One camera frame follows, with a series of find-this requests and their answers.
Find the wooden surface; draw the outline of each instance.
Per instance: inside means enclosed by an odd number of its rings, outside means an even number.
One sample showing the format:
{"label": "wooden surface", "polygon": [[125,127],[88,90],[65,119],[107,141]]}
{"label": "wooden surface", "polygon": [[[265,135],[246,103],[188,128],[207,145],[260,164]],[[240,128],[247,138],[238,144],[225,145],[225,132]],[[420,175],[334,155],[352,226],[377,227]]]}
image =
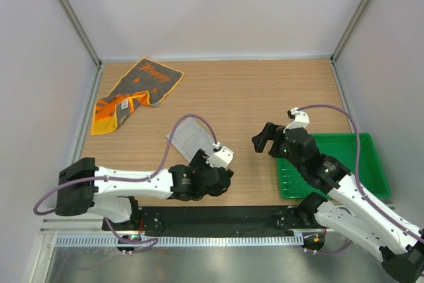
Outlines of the wooden surface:
{"label": "wooden surface", "polygon": [[[254,152],[250,139],[267,121],[287,125],[286,111],[314,103],[342,106],[328,60],[265,60],[166,62],[185,72],[184,78],[157,107],[140,106],[113,133],[91,136],[83,156],[96,164],[121,170],[155,170],[166,145],[166,134],[186,113],[207,119],[221,144],[235,152],[235,172],[228,192],[201,201],[181,202],[138,198],[141,205],[291,205],[282,199],[274,159]],[[98,98],[105,97],[133,63],[105,66]],[[310,133],[346,133],[343,115],[327,109],[308,110]],[[165,167],[187,164],[171,148]]]}

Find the white wall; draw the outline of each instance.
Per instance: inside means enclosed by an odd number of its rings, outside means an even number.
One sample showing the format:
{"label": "white wall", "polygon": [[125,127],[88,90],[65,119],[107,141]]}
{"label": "white wall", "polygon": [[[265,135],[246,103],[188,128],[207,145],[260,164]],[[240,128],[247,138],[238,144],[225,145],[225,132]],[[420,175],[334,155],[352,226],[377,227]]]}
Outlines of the white wall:
{"label": "white wall", "polygon": [[360,0],[70,0],[103,59],[330,55]]}
{"label": "white wall", "polygon": [[94,69],[57,0],[0,0],[0,282],[28,282],[32,207],[69,164]]}
{"label": "white wall", "polygon": [[362,131],[376,142],[396,207],[424,226],[424,1],[373,0],[338,61]]}

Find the metal frame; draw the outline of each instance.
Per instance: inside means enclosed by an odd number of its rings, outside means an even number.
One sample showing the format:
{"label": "metal frame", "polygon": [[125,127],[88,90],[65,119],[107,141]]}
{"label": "metal frame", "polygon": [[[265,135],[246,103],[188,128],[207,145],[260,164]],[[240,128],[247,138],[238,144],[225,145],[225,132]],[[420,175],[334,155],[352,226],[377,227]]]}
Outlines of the metal frame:
{"label": "metal frame", "polygon": [[[71,162],[75,162],[80,156],[83,149],[85,135],[87,133],[87,129],[89,127],[89,120],[91,118],[91,111],[95,104],[95,98],[97,95],[97,90],[99,88],[101,76],[103,74],[103,63],[97,55],[91,41],[89,40],[87,34],[85,33],[77,15],[75,14],[70,2],[68,0],[58,0],[61,4],[65,14],[70,20],[71,25],[74,27],[77,32],[80,40],[83,42],[87,53],[91,56],[94,64],[96,65],[96,72],[94,72],[93,77],[91,79],[91,91],[87,98],[87,104],[85,106],[85,111],[83,115],[83,119],[81,120],[78,136],[74,145],[74,151],[70,158]],[[344,108],[350,113],[350,107],[348,105],[348,100],[345,95],[345,91],[343,89],[343,83],[340,80],[339,73],[337,70],[337,59],[340,56],[343,48],[351,37],[353,31],[355,30],[357,24],[360,22],[361,18],[364,16],[367,8],[369,8],[372,0],[361,0],[356,11],[354,12],[352,18],[349,21],[349,24],[345,28],[339,43],[337,44],[335,51],[331,56],[320,56],[320,58],[328,58],[331,64],[331,68],[333,71],[333,75],[335,77],[335,81],[340,93],[340,97],[343,103]],[[299,57],[281,57],[285,59],[289,58],[305,58],[302,56]],[[202,60],[216,60],[216,58],[204,58]],[[39,254],[38,258],[34,264],[34,269],[31,275],[29,282],[39,283],[44,282],[46,280],[46,276],[48,273],[48,268],[50,266],[50,261],[53,253],[53,246],[56,242],[58,233],[98,233],[101,230],[101,222],[97,216],[86,215],[83,217],[73,217],[73,218],[62,218],[58,216],[48,216],[44,219],[44,223],[42,224],[42,228],[40,230],[39,235]]]}
{"label": "metal frame", "polygon": [[69,18],[71,25],[77,32],[79,38],[81,39],[82,43],[85,46],[85,49],[87,49],[88,54],[91,56],[91,59],[95,63],[95,65],[100,68],[101,66],[101,60],[99,56],[97,55],[96,51],[94,50],[93,45],[91,44],[90,40],[88,39],[87,34],[84,31],[84,28],[82,27],[80,20],[78,19],[77,15],[75,14],[75,11],[72,9],[72,6],[68,0],[58,0],[60,5],[62,6],[66,16]]}
{"label": "metal frame", "polygon": [[343,48],[345,47],[346,43],[348,42],[350,36],[352,35],[352,32],[360,22],[361,18],[364,16],[366,10],[369,8],[372,0],[360,0],[358,7],[356,8],[352,18],[350,18],[350,21],[345,28],[342,37],[339,40],[339,43],[336,45],[335,51],[331,56],[331,61],[337,61],[337,59],[340,56],[340,53],[343,51]]}

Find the cable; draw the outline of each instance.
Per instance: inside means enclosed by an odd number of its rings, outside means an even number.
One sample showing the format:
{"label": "cable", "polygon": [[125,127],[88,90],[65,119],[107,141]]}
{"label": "cable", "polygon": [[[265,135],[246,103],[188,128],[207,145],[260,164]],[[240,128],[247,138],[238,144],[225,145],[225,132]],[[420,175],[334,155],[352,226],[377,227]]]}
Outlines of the cable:
{"label": "cable", "polygon": [[[172,144],[172,139],[173,139],[174,134],[175,134],[175,132],[177,130],[177,127],[178,127],[178,125],[181,124],[181,122],[184,119],[187,119],[188,117],[194,117],[194,118],[199,119],[200,121],[202,121],[207,126],[207,128],[209,129],[209,131],[211,132],[211,135],[212,135],[212,138],[213,138],[214,143],[215,144],[218,143],[217,136],[215,135],[215,132],[213,131],[212,126],[203,117],[201,117],[199,115],[196,115],[196,114],[186,114],[186,115],[180,117],[177,120],[177,122],[175,123],[174,127],[172,128],[172,131],[170,133],[170,137],[168,139],[168,142],[166,143],[166,147],[165,147],[165,151],[164,151],[164,156],[162,157],[162,160],[161,160],[161,162],[159,164],[159,167],[150,176],[147,176],[147,177],[144,177],[144,178],[139,178],[139,179],[122,178],[122,177],[108,177],[107,178],[107,177],[94,177],[93,176],[93,177],[86,177],[86,178],[81,178],[81,179],[77,179],[77,180],[72,180],[70,182],[66,182],[66,183],[64,183],[62,185],[59,185],[59,186],[53,188],[52,190],[50,190],[48,193],[44,194],[35,203],[34,208],[32,209],[32,211],[36,215],[48,215],[50,213],[54,213],[56,211],[56,209],[50,209],[50,210],[47,210],[47,211],[39,211],[38,208],[44,202],[44,200],[46,200],[52,194],[58,192],[61,189],[64,189],[64,188],[67,188],[69,186],[73,186],[73,185],[76,185],[76,184],[81,184],[83,182],[92,182],[92,181],[95,181],[95,180],[105,180],[105,181],[107,181],[107,180],[114,180],[114,181],[117,181],[117,182],[147,182],[148,180],[151,180],[153,177],[155,177],[157,174],[159,174],[160,171],[163,169],[163,167],[165,165],[166,158],[168,157],[168,153],[170,151],[170,147],[171,147],[171,144]],[[139,250],[137,250],[137,251],[135,251],[133,253],[139,253],[139,252],[146,251],[146,250],[150,249],[151,247],[153,247],[158,242],[158,239],[157,238],[147,239],[147,240],[144,240],[144,241],[131,241],[131,240],[127,240],[127,239],[121,238],[116,233],[116,231],[112,228],[112,224],[111,224],[110,220],[108,220],[107,218],[105,218],[105,222],[106,222],[107,226],[109,227],[109,230],[112,232],[112,234],[116,238],[118,238],[118,240],[120,240],[121,242],[124,242],[126,244],[130,244],[130,245],[140,245],[140,244],[144,244],[144,243],[154,242],[151,245],[149,245],[147,247],[143,247],[143,248],[141,248],[141,249],[139,249]]]}
{"label": "cable", "polygon": [[361,185],[360,180],[359,180],[360,135],[359,135],[358,125],[356,124],[356,122],[352,118],[352,115],[349,114],[349,113],[347,113],[344,109],[342,109],[340,107],[337,107],[337,106],[334,106],[334,105],[329,105],[329,104],[308,105],[308,106],[299,107],[297,110],[298,111],[303,111],[304,109],[314,109],[316,107],[325,107],[327,109],[334,109],[336,111],[339,111],[340,113],[343,113],[344,115],[346,115],[346,117],[352,123],[353,129],[354,129],[354,132],[355,132],[355,136],[356,136],[356,160],[355,160],[355,174],[354,174],[354,179],[355,179],[356,187],[358,188],[358,191],[361,194],[362,198],[366,202],[368,202],[380,215],[382,215],[388,221],[390,221],[393,225],[395,225],[396,227],[398,227],[399,229],[401,229],[405,234],[410,235],[415,240],[417,240],[420,243],[423,243],[424,244],[424,239],[422,239],[421,237],[419,237],[415,233],[409,232],[408,228],[404,227],[401,223],[397,222],[395,219],[393,219],[392,217],[390,217],[383,209],[381,209],[380,207],[378,207],[378,205],[375,204],[368,197],[368,195],[365,194],[365,191],[362,189],[362,185]]}

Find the cloth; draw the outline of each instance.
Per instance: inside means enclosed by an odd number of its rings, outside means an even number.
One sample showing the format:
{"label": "cloth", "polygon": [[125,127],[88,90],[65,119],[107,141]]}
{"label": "cloth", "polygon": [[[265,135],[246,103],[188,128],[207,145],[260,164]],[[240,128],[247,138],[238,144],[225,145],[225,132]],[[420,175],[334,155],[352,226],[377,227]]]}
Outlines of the cloth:
{"label": "cloth", "polygon": [[213,154],[213,137],[193,117],[178,125],[171,143],[188,162],[191,162],[199,148],[208,156]]}
{"label": "cloth", "polygon": [[140,106],[158,105],[181,81],[184,73],[146,58],[138,61],[109,92],[97,100],[91,134],[118,129]]}

